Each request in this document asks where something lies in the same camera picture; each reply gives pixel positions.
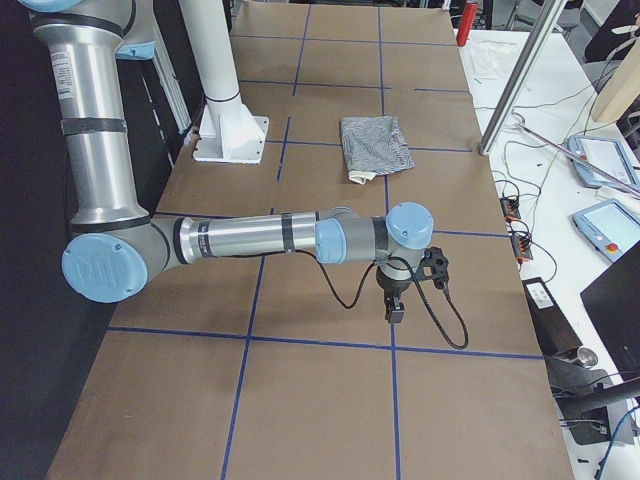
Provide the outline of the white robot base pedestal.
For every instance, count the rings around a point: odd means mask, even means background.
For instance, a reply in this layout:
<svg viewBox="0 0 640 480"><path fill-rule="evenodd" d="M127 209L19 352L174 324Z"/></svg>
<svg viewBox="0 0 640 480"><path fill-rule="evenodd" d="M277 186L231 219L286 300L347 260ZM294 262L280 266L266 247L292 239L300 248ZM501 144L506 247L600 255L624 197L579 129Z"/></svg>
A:
<svg viewBox="0 0 640 480"><path fill-rule="evenodd" d="M180 9L206 102L194 159L260 163L269 119L242 101L223 3L183 0Z"/></svg>

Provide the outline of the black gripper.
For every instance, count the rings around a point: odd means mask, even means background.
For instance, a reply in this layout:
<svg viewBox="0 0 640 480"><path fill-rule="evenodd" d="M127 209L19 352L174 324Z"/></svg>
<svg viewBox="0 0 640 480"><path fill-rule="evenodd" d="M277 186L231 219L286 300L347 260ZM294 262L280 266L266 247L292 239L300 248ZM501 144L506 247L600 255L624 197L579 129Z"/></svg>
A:
<svg viewBox="0 0 640 480"><path fill-rule="evenodd" d="M381 267L378 267L376 270L376 281L384 293L385 320L389 324L400 324L405 314L402 294L410 287L412 280L393 279L387 276Z"/></svg>

